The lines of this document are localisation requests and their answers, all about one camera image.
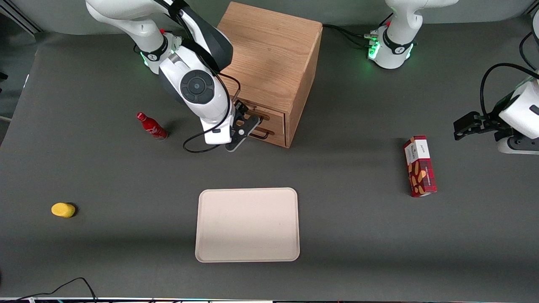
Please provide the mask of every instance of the red bottle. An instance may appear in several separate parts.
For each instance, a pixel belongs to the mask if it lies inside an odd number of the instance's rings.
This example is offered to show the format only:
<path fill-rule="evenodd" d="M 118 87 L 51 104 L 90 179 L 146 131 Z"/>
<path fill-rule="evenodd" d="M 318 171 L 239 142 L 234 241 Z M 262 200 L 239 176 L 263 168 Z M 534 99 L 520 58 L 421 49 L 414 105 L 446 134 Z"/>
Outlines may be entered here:
<path fill-rule="evenodd" d="M 154 119 L 146 117 L 144 113 L 138 113 L 136 117 L 142 123 L 142 127 L 144 127 L 144 129 L 158 141 L 163 141 L 168 138 L 167 131 L 164 130 Z"/>

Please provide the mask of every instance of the black cable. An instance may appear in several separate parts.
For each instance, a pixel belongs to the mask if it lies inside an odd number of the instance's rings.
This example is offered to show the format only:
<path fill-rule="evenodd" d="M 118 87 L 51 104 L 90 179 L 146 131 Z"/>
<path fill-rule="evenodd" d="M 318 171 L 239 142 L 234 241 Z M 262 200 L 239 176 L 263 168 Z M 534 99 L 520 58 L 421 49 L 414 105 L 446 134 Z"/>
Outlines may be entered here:
<path fill-rule="evenodd" d="M 492 120 L 490 119 L 490 116 L 488 115 L 487 113 L 487 110 L 486 110 L 486 107 L 485 107 L 485 96 L 484 96 L 484 91 L 485 91 L 485 83 L 487 81 L 487 78 L 488 78 L 488 75 L 496 68 L 500 67 L 500 66 L 507 66 L 507 67 L 512 67 L 512 68 L 515 68 L 521 72 L 524 72 L 532 77 L 534 77 L 535 79 L 539 79 L 539 75 L 536 74 L 534 71 L 531 71 L 523 66 L 520 66 L 520 65 L 516 65 L 516 64 L 512 64 L 512 63 L 498 63 L 498 64 L 495 64 L 493 65 L 492 67 L 490 67 L 487 72 L 485 73 L 485 75 L 483 76 L 483 79 L 481 80 L 481 88 L 479 90 L 479 102 L 480 102 L 480 105 L 481 105 L 481 111 L 483 112 L 483 116 L 485 117 L 485 120 L 489 123 L 490 126 L 494 127 L 496 130 L 498 131 L 501 131 L 501 132 L 505 132 L 506 130 L 502 129 L 501 127 L 498 126 L 498 124 L 494 124 L 492 123 Z"/>
<path fill-rule="evenodd" d="M 529 32 L 529 34 L 527 34 L 523 39 L 522 41 L 520 41 L 520 45 L 519 45 L 519 52 L 520 52 L 520 57 L 522 57 L 522 60 L 524 60 L 524 62 L 526 62 L 526 64 L 532 69 L 532 70 L 537 70 L 535 68 L 535 66 L 533 66 L 532 63 L 530 63 L 530 61 L 528 60 L 528 58 L 526 58 L 526 55 L 524 54 L 524 42 L 526 42 L 526 40 L 531 36 L 533 32 Z"/>
<path fill-rule="evenodd" d="M 21 27 L 24 27 L 24 29 L 26 29 L 27 31 L 29 32 L 32 32 L 31 29 L 29 29 L 26 25 L 24 25 L 19 19 L 17 19 L 17 17 L 15 17 L 12 13 L 10 13 L 7 9 L 5 9 L 3 6 L 0 5 L 0 8 L 2 8 L 2 10 L 4 10 L 8 15 L 11 16 L 12 20 L 14 20 L 18 25 L 20 25 Z"/>
<path fill-rule="evenodd" d="M 4 1 L 4 3 L 7 4 L 13 11 L 17 12 L 17 13 L 19 14 L 19 16 L 21 16 L 21 17 L 22 17 L 28 24 L 30 24 L 30 26 L 34 28 L 35 32 L 41 32 L 41 31 L 36 27 L 36 24 L 35 24 L 34 22 L 28 20 L 28 18 L 26 18 L 26 16 L 24 16 L 23 14 L 21 14 L 21 13 L 19 12 L 19 10 L 16 9 L 15 7 L 13 7 L 13 5 L 11 5 L 8 1 Z"/>
<path fill-rule="evenodd" d="M 238 79 L 232 77 L 232 76 L 229 76 L 229 75 L 226 75 L 226 74 L 223 74 L 223 73 L 219 73 L 221 76 L 225 77 L 225 78 L 229 78 L 231 80 L 234 80 L 237 84 L 238 84 L 238 90 L 241 91 L 241 83 L 238 81 Z"/>
<path fill-rule="evenodd" d="M 154 0 L 154 1 L 157 2 L 160 6 L 166 8 L 167 10 L 170 9 L 170 5 L 164 0 Z"/>
<path fill-rule="evenodd" d="M 393 16 L 393 13 L 389 14 L 389 16 L 386 17 L 386 19 L 384 19 L 382 22 L 380 22 L 380 24 L 378 24 L 378 27 L 384 25 L 384 23 L 385 23 L 389 18 L 391 18 L 391 16 Z"/>
<path fill-rule="evenodd" d="M 58 286 L 58 287 L 57 287 L 55 290 L 53 290 L 52 292 L 48 292 L 48 293 L 46 293 L 46 292 L 35 293 L 35 294 L 31 294 L 31 295 L 26 295 L 26 296 L 24 296 L 24 297 L 20 297 L 20 298 L 15 299 L 15 300 L 3 300 L 3 301 L 1 301 L 1 302 L 15 302 L 15 301 L 20 301 L 20 300 L 24 300 L 24 299 L 28 299 L 28 298 L 32 298 L 32 297 L 37 297 L 37 296 L 40 296 L 40 295 L 51 295 L 51 294 L 57 292 L 60 288 L 66 286 L 67 284 L 69 284 L 69 283 L 71 283 L 71 282 L 77 281 L 77 280 L 82 280 L 82 281 L 84 281 L 84 283 L 86 284 L 86 286 L 88 286 L 88 289 L 90 290 L 90 292 L 91 292 L 91 294 L 92 294 L 92 298 L 93 298 L 93 300 L 94 300 L 94 303 L 97 303 L 98 297 L 95 295 L 94 290 L 92 289 L 92 287 L 90 286 L 90 284 L 88 283 L 88 281 L 86 281 L 86 279 L 83 278 L 83 277 L 78 277 L 78 278 L 75 278 L 75 279 L 73 279 L 73 280 L 71 280 L 71 281 L 69 281 L 69 282 L 67 282 L 67 283 L 64 283 L 64 284 Z"/>
<path fill-rule="evenodd" d="M 225 92 L 226 92 L 226 101 L 227 101 L 227 106 L 226 106 L 226 113 L 225 113 L 225 116 L 223 117 L 223 119 L 221 120 L 221 122 L 219 122 L 219 124 L 216 124 L 214 127 L 206 130 L 206 131 L 203 131 L 201 133 L 198 133 L 192 137 L 190 137 L 189 139 L 185 140 L 183 142 L 183 149 L 188 152 L 188 153 L 192 153 L 192 154 L 202 154 L 202 153 L 207 153 L 211 150 L 214 150 L 216 148 L 218 148 L 220 145 L 214 145 L 208 149 L 204 149 L 204 150 L 191 150 L 189 148 L 186 147 L 187 143 L 189 143 L 189 141 L 197 138 L 197 137 L 200 137 L 202 135 L 205 135 L 206 133 L 209 133 L 209 132 L 213 132 L 215 129 L 217 129 L 219 126 L 221 126 L 221 124 L 223 124 L 223 122 L 225 122 L 225 120 L 229 117 L 229 112 L 230 112 L 230 94 L 229 94 L 229 90 L 226 88 L 225 84 L 223 83 L 223 81 L 221 80 L 221 78 L 219 77 L 219 75 L 216 76 L 217 80 L 219 80 L 219 82 L 221 83 L 221 85 L 223 86 L 223 88 L 225 89 Z"/>
<path fill-rule="evenodd" d="M 531 9 L 528 10 L 526 13 L 531 13 L 535 10 L 535 8 L 539 5 L 539 3 L 536 3 Z"/>
<path fill-rule="evenodd" d="M 361 44 L 361 43 L 358 43 L 357 41 L 354 41 L 351 37 L 363 37 L 363 35 L 358 35 L 356 33 L 353 33 L 351 31 L 348 31 L 342 27 L 339 27 L 339 26 L 336 26 L 336 25 L 332 25 L 332 24 L 324 24 L 323 27 L 327 27 L 327 28 L 330 28 L 330 29 L 334 29 L 334 30 L 337 30 L 339 33 L 341 33 L 347 40 L 349 40 L 350 42 L 354 43 L 355 45 L 357 46 L 360 46 L 360 47 L 365 47 L 366 44 Z"/>
<path fill-rule="evenodd" d="M 330 28 L 330 29 L 337 30 L 337 31 L 339 31 L 339 32 L 345 33 L 345 34 L 350 35 L 350 36 L 352 36 L 352 37 L 363 37 L 363 35 L 356 34 L 356 33 L 354 33 L 354 32 L 351 32 L 351 31 L 349 31 L 349 30 L 347 30 L 347 29 L 344 29 L 344 28 L 342 28 L 342 27 L 340 27 L 340 26 L 337 26 L 337 25 L 333 25 L 333 24 L 323 24 L 323 27 L 328 27 L 328 28 Z"/>

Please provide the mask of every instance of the green indicator light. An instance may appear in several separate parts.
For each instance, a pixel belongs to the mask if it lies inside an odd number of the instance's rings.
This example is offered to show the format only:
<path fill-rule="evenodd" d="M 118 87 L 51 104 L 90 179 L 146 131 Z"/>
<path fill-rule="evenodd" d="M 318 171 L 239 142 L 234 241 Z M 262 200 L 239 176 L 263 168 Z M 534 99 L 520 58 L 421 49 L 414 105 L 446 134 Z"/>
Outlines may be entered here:
<path fill-rule="evenodd" d="M 413 43 L 410 45 L 410 50 L 408 50 L 408 54 L 406 55 L 406 59 L 410 57 L 410 54 L 412 53 Z"/>
<path fill-rule="evenodd" d="M 373 46 L 371 46 L 371 50 L 369 51 L 369 58 L 374 60 L 376 58 L 376 55 L 378 54 L 379 49 L 380 49 L 380 42 L 376 42 Z"/>
<path fill-rule="evenodd" d="M 141 56 L 142 59 L 144 60 L 144 65 L 149 66 L 149 65 L 148 65 L 148 62 L 146 62 L 146 58 L 144 57 L 144 55 L 142 54 L 142 52 L 140 52 L 140 56 Z"/>

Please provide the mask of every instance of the wood grain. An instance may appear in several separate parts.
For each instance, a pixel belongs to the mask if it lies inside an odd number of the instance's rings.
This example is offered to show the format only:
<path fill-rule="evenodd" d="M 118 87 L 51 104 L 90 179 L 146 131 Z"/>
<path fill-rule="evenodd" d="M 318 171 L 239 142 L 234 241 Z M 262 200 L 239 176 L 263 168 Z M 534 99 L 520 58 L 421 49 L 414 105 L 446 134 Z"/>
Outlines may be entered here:
<path fill-rule="evenodd" d="M 322 24 L 231 2 L 218 28 L 234 46 L 223 73 L 240 81 L 241 98 L 290 113 Z"/>
<path fill-rule="evenodd" d="M 314 77 L 316 74 L 316 66 L 318 64 L 318 53 L 320 50 L 320 41 L 322 40 L 322 29 L 318 33 L 316 44 L 313 45 L 311 49 L 311 60 L 305 66 L 305 71 L 303 73 L 303 78 L 301 79 L 301 84 L 299 86 L 298 92 L 292 103 L 292 109 L 290 114 L 286 115 L 286 147 L 290 147 L 292 144 L 292 139 L 294 139 L 294 134 L 298 128 L 300 122 L 301 113 L 309 97 L 310 89 L 313 86 Z"/>
<path fill-rule="evenodd" d="M 253 133 L 269 131 L 266 142 L 289 148 L 315 77 L 322 24 L 231 2 L 218 28 L 234 47 L 223 73 L 240 81 L 250 113 L 266 118 Z"/>

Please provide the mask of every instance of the beige tray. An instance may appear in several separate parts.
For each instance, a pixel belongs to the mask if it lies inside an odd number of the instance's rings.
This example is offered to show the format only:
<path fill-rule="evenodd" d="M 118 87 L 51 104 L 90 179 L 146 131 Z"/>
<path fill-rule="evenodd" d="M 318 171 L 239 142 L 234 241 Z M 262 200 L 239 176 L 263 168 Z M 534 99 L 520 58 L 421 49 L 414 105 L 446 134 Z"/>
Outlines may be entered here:
<path fill-rule="evenodd" d="M 294 261 L 299 254 L 294 189 L 209 189 L 201 193 L 195 248 L 200 262 Z"/>

